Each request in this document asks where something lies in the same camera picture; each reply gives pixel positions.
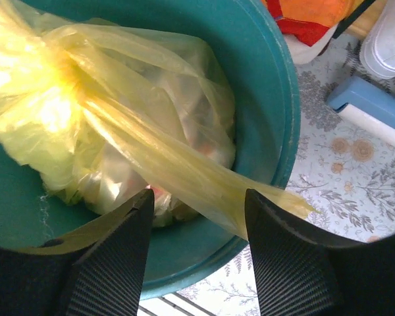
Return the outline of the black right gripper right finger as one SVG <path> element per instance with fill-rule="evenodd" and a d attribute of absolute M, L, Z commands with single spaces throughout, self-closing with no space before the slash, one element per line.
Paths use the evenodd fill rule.
<path fill-rule="evenodd" d="M 341 237 L 246 192 L 246 226 L 262 315 L 391 315 L 379 243 Z"/>

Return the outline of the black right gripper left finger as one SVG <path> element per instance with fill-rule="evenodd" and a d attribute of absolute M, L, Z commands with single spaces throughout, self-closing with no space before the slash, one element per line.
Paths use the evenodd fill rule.
<path fill-rule="evenodd" d="M 151 238 L 154 194 L 144 190 L 127 215 L 70 270 L 57 315 L 136 315 Z"/>

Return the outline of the yellow plastic trash bag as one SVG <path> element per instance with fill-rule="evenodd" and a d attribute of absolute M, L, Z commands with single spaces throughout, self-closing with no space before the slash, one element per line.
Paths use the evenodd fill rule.
<path fill-rule="evenodd" d="M 202 39 L 0 1 L 0 144 L 65 203 L 105 215 L 151 188 L 158 217 L 187 205 L 246 238 L 254 189 L 306 218 L 302 197 L 232 171 L 234 114 Z"/>

